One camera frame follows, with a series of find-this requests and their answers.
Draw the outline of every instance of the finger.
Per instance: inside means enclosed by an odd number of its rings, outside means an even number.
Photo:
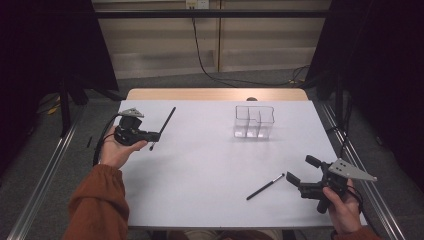
[[[336,209],[340,209],[344,207],[344,204],[342,200],[340,199],[339,195],[337,195],[333,190],[331,190],[331,188],[324,187],[322,189],[322,192],[328,198],[328,200],[330,200],[333,203]]]

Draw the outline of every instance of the black cable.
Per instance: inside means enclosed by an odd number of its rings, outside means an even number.
[[[116,117],[120,116],[119,114],[113,115],[113,117],[109,120],[109,122],[106,124],[106,126],[103,128],[102,134],[100,134],[99,141],[97,141],[96,150],[94,151],[93,156],[93,167],[96,166],[99,163],[99,156],[100,156],[100,150],[102,149],[103,143],[107,137],[110,135],[105,136],[107,130],[109,130],[110,124],[115,120]]]
[[[259,82],[252,82],[252,81],[246,81],[246,80],[231,79],[231,78],[216,78],[216,77],[213,77],[213,76],[209,75],[206,72],[205,68],[203,67],[203,62],[202,62],[202,59],[200,57],[199,43],[198,43],[198,40],[197,40],[196,20],[194,18],[192,18],[192,23],[193,23],[193,30],[194,30],[194,38],[196,40],[197,57],[199,59],[200,68],[202,69],[203,73],[206,76],[208,76],[211,80],[213,80],[215,82],[219,82],[219,83],[225,84],[225,85],[230,86],[230,87],[233,87],[233,88],[237,88],[237,86],[234,86],[232,84],[226,83],[225,81],[248,83],[248,84],[256,84],[256,85],[263,85],[263,86],[270,86],[270,87],[284,86],[284,85],[287,85],[287,84],[290,84],[290,83],[293,82],[292,80],[290,80],[290,81],[287,81],[287,82],[284,82],[284,83],[275,83],[275,84],[273,84],[273,83],[259,83]],[[303,68],[306,68],[306,67],[309,67],[309,65],[306,65],[306,66],[303,66],[303,67],[300,67],[300,68],[297,68],[297,69],[303,69]]]

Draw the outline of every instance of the transparent box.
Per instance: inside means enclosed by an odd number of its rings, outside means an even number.
[[[236,106],[235,137],[269,138],[273,125],[273,107]]]

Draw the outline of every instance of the orange sleeve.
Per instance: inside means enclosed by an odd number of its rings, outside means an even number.
[[[122,172],[96,165],[73,193],[63,239],[126,239],[129,208]]]
[[[346,234],[346,235],[335,235],[334,240],[381,240],[371,229],[362,227],[358,231]]]

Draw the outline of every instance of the human hand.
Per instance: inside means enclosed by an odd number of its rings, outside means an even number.
[[[347,185],[353,187],[351,179],[348,179]],[[328,212],[337,234],[349,234],[362,228],[359,220],[359,203],[352,195],[346,193],[340,199],[329,187],[324,187],[323,193],[333,203],[328,207]]]
[[[139,151],[147,145],[147,141],[139,141],[131,146],[124,146],[118,143],[113,136],[115,126],[109,129],[104,140],[102,153],[100,157],[100,164],[109,165],[111,167],[121,168],[127,162],[131,153]]]

